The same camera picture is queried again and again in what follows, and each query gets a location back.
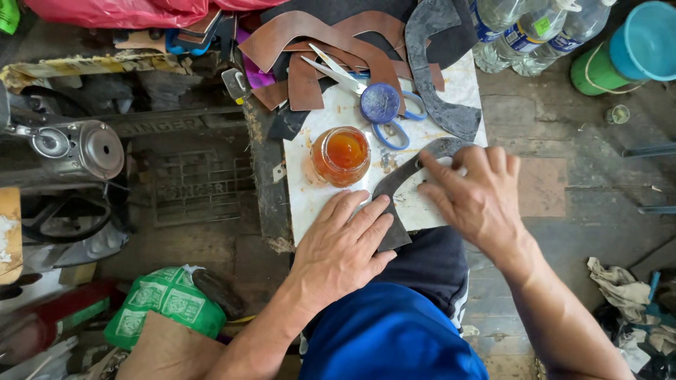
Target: dark pants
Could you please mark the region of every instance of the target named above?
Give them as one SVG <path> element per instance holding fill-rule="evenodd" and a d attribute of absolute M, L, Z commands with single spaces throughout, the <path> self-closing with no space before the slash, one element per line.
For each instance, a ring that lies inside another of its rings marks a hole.
<path fill-rule="evenodd" d="M 459 329 L 469 282 L 460 234 L 444 226 L 420 230 L 411 234 L 411 240 L 412 243 L 395 250 L 397 257 L 371 281 L 400 284 L 417 291 Z M 306 338 L 310 338 L 323 314 L 324 310 L 303 330 Z"/>

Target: blue lid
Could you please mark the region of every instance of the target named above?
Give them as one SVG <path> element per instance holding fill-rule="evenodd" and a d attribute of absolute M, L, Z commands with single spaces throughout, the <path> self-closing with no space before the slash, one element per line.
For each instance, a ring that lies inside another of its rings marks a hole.
<path fill-rule="evenodd" d="M 394 87 L 387 83 L 368 86 L 359 101 L 365 119 L 373 124 L 388 123 L 397 116 L 401 99 Z"/>

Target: purple fabric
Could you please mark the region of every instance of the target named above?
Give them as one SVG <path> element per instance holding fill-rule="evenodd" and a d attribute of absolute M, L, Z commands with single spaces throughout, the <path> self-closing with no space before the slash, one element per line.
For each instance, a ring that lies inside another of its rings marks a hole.
<path fill-rule="evenodd" d="M 235 39 L 237 40 L 237 43 L 241 45 L 249 38 L 249 36 L 251 36 L 249 33 L 245 32 L 242 28 L 238 28 Z M 257 89 L 258 87 L 269 86 L 276 82 L 273 74 L 262 73 L 261 69 L 259 69 L 249 57 L 244 53 L 242 53 L 242 56 L 244 60 L 244 71 L 249 79 L 251 87 Z"/>

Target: plastic bucket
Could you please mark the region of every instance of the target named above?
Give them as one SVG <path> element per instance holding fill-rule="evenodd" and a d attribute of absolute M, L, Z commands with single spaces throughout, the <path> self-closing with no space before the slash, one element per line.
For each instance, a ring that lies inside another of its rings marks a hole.
<path fill-rule="evenodd" d="M 610 40 L 610 59 L 630 79 L 676 79 L 676 8 L 648 1 L 634 8 Z"/>
<path fill-rule="evenodd" d="M 585 71 L 589 74 L 589 80 L 587 80 Z M 578 91 L 585 95 L 600 95 L 607 92 L 604 89 L 613 90 L 630 83 L 613 67 L 608 52 L 608 43 L 604 43 L 600 49 L 594 47 L 573 62 L 571 82 Z"/>

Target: scissor blade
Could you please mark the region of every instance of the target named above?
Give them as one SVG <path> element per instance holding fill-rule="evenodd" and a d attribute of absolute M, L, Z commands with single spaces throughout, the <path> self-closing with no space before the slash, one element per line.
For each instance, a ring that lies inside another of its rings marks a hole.
<path fill-rule="evenodd" d="M 360 85 L 362 85 L 362 84 L 357 82 L 357 80 L 353 79 L 352 77 L 348 78 L 348 77 L 346 77 L 342 74 L 339 74 L 339 73 L 333 71 L 330 68 L 324 67 L 324 66 L 318 64 L 317 62 L 308 59 L 307 57 L 302 57 L 302 58 L 305 60 L 305 62 L 308 62 L 312 67 L 314 67 L 315 69 L 323 72 L 329 78 L 335 80 L 341 86 L 344 86 L 346 89 L 349 89 L 350 91 L 354 91 L 355 93 L 360 94 L 360 95 L 361 95 L 361 93 L 364 92 L 363 90 L 362 90 L 362 92 L 359 92 Z"/>
<path fill-rule="evenodd" d="M 337 72 L 340 75 L 344 75 L 344 76 L 353 80 L 353 78 L 347 73 L 347 71 L 345 71 L 345 69 L 340 67 L 340 65 L 337 64 L 336 61 L 329 58 L 329 56 L 325 52 L 317 49 L 317 47 L 314 46 L 311 43 L 309 43 L 308 45 L 312 48 L 312 50 L 314 50 L 315 53 L 317 53 L 317 55 L 319 55 L 319 58 L 321 58 L 324 62 L 327 63 L 327 65 L 329 65 L 330 68 L 333 69 L 333 71 Z"/>

